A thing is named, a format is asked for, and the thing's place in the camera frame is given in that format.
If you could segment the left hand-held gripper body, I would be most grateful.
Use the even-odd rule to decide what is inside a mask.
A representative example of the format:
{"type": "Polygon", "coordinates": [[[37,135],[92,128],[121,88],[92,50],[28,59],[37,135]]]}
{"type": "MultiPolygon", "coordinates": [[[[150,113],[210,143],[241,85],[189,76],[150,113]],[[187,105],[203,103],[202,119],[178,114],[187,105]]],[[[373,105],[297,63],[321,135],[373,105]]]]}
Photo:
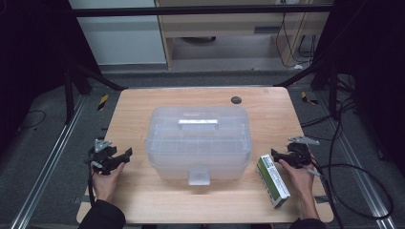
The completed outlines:
{"type": "Polygon", "coordinates": [[[110,162],[114,155],[109,155],[107,148],[112,147],[110,140],[96,139],[94,146],[88,151],[88,158],[85,163],[88,165],[89,174],[94,172],[103,175],[109,175],[113,170],[110,168],[110,162]]]}

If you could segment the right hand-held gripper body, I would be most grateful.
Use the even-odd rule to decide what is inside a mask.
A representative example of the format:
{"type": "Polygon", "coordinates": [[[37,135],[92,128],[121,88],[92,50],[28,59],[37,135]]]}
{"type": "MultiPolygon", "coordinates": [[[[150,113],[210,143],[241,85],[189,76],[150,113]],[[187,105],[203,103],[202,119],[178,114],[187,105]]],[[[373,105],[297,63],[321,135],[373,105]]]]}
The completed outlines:
{"type": "Polygon", "coordinates": [[[311,156],[309,145],[319,145],[320,142],[304,135],[290,137],[288,141],[289,145],[287,148],[289,156],[291,157],[288,164],[294,168],[303,168],[306,165],[310,165],[311,156]]]}

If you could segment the green and white medicine box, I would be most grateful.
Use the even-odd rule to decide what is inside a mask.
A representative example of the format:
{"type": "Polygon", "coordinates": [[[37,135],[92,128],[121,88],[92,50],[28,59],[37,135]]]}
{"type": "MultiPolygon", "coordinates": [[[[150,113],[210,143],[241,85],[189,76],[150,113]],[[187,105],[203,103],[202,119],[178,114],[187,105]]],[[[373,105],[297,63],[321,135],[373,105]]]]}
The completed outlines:
{"type": "Polygon", "coordinates": [[[256,165],[256,171],[265,185],[273,207],[281,207],[290,197],[290,192],[270,155],[260,156],[256,165]]]}

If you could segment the translucent plastic storage box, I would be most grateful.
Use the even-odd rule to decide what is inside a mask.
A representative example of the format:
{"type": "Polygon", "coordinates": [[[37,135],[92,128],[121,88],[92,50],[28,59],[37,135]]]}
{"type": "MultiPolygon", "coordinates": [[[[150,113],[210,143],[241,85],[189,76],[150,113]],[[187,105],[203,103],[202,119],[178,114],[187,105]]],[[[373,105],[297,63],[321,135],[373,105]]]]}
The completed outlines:
{"type": "Polygon", "coordinates": [[[145,148],[163,179],[185,179],[190,185],[238,179],[252,150],[247,111],[239,106],[158,107],[145,148]]]}

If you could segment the person's right hand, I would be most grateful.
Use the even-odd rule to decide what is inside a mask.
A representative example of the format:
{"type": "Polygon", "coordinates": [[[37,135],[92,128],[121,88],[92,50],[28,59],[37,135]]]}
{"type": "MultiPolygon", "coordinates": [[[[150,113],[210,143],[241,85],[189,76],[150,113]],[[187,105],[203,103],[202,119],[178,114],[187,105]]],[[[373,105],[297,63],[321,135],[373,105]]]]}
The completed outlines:
{"type": "Polygon", "coordinates": [[[291,167],[286,161],[280,159],[279,163],[288,172],[293,186],[298,192],[302,201],[312,200],[312,184],[314,179],[313,166],[308,165],[303,168],[291,167]]]}

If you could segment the person's left hand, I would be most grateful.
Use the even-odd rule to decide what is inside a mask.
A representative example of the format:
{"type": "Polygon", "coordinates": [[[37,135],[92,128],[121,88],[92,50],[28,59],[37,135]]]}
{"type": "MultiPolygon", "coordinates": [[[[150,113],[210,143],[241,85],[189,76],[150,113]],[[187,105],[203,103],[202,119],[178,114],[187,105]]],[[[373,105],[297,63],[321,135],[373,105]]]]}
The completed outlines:
{"type": "Polygon", "coordinates": [[[124,162],[120,163],[109,175],[93,174],[93,185],[97,200],[104,200],[109,203],[113,202],[117,182],[124,166],[124,162]]]}

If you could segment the yellow and black tape strip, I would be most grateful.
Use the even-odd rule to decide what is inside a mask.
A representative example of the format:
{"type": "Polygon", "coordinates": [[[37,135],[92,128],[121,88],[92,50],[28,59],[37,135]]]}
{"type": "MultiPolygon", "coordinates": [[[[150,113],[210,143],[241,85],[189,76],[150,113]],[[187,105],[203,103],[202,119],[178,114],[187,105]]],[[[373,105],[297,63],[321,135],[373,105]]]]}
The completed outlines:
{"type": "Polygon", "coordinates": [[[302,99],[302,101],[307,102],[308,104],[312,104],[312,105],[319,104],[317,99],[309,99],[306,92],[301,92],[301,99],[302,99]]]}
{"type": "Polygon", "coordinates": [[[106,102],[107,102],[107,100],[108,100],[108,97],[109,97],[108,94],[104,94],[104,95],[100,98],[100,101],[99,101],[99,103],[98,103],[98,105],[97,105],[97,110],[98,110],[98,111],[102,111],[102,110],[103,110],[103,108],[105,107],[105,104],[106,104],[106,102]]]}

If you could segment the black metal stand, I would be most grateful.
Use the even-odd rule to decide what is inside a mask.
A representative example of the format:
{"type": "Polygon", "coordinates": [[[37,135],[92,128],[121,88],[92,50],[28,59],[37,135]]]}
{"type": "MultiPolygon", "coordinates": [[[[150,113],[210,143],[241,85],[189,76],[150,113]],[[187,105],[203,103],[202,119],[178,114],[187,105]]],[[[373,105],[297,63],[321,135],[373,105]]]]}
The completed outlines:
{"type": "Polygon", "coordinates": [[[293,83],[301,80],[305,76],[314,73],[315,77],[312,79],[310,86],[314,90],[320,90],[326,85],[329,86],[329,112],[330,115],[336,119],[337,114],[337,66],[332,61],[317,60],[314,61],[308,68],[300,71],[293,77],[275,84],[275,87],[287,88],[293,83]]]}
{"type": "Polygon", "coordinates": [[[66,101],[66,124],[70,123],[73,120],[75,114],[73,86],[76,86],[81,94],[90,94],[92,91],[92,87],[87,81],[88,77],[98,81],[99,83],[107,86],[112,90],[126,90],[126,87],[119,86],[118,84],[108,80],[101,73],[96,73],[89,68],[75,63],[74,61],[66,61],[63,64],[63,80],[66,101]]]}

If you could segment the white cabinet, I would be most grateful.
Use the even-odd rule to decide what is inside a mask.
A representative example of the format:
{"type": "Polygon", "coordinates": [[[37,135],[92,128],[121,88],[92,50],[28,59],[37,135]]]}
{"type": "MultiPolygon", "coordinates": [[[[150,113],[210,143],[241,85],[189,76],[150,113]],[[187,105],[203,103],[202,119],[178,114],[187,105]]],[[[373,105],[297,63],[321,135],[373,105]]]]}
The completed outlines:
{"type": "MultiPolygon", "coordinates": [[[[69,0],[74,10],[154,8],[154,0],[69,0]]],[[[165,64],[157,16],[79,17],[100,66],[165,64]]]]}

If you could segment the black curtain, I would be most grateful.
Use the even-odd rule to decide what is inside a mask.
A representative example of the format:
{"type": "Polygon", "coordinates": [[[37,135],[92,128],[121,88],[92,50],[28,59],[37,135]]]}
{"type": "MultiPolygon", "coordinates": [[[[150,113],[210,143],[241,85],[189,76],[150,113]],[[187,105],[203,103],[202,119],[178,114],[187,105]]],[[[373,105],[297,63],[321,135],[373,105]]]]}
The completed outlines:
{"type": "Polygon", "coordinates": [[[71,7],[69,0],[0,0],[0,156],[33,100],[64,84],[58,39],[76,63],[99,72],[77,19],[53,14],[71,7]]]}
{"type": "Polygon", "coordinates": [[[405,176],[405,0],[333,0],[317,53],[354,77],[380,149],[405,176]]]}

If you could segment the wooden desk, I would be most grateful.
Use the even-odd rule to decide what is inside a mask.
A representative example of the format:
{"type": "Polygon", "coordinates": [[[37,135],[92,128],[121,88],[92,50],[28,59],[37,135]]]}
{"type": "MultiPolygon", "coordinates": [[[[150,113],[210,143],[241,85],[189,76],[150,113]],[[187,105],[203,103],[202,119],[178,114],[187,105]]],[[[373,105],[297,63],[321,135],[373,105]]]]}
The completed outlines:
{"type": "MultiPolygon", "coordinates": [[[[333,0],[154,0],[158,7],[242,6],[242,5],[315,5],[333,0]]],[[[166,56],[169,44],[180,37],[270,35],[282,63],[298,60],[295,53],[306,36],[320,36],[329,15],[326,12],[245,13],[162,15],[160,31],[166,56]]]]}

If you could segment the black horizontal metal bar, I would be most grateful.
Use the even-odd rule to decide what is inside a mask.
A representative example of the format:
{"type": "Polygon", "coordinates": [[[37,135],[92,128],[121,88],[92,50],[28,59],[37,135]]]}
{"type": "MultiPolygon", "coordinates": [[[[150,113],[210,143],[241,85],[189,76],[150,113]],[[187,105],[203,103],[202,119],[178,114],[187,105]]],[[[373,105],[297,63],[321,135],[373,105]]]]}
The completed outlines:
{"type": "Polygon", "coordinates": [[[283,13],[283,12],[326,12],[334,4],[320,5],[243,5],[243,6],[192,6],[125,9],[79,9],[70,10],[76,17],[103,16],[149,16],[149,15],[199,15],[237,13],[283,13]]]}

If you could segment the aluminium floor rail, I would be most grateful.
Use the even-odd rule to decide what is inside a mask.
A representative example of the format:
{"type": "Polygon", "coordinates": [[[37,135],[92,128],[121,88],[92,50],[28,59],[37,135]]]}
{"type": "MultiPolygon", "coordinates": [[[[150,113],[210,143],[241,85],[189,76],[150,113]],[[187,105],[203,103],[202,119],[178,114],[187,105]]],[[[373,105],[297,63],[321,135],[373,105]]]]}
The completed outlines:
{"type": "Polygon", "coordinates": [[[74,114],[71,120],[64,125],[30,193],[28,194],[26,200],[24,201],[24,204],[15,216],[10,229],[27,228],[32,218],[33,212],[35,211],[39,200],[42,198],[44,191],[50,181],[50,178],[53,175],[53,171],[74,131],[79,117],[82,114],[86,100],[86,95],[80,95],[78,97],[77,102],[74,106],[74,114]]]}
{"type": "Polygon", "coordinates": [[[377,193],[377,188],[385,192],[386,197],[389,196],[384,185],[371,173],[366,172],[360,163],[358,157],[354,154],[354,150],[344,133],[342,126],[342,115],[345,111],[353,109],[355,104],[349,97],[342,100],[334,101],[330,95],[324,92],[316,93],[319,104],[325,110],[325,113],[330,116],[330,125],[334,129],[334,134],[330,144],[329,164],[332,160],[332,152],[334,144],[338,145],[341,153],[347,160],[345,166],[352,168],[353,177],[358,185],[363,198],[368,204],[372,215],[370,219],[375,220],[380,229],[397,229],[392,219],[394,212],[394,201],[390,199],[389,206],[383,203],[383,198],[377,193]]]}

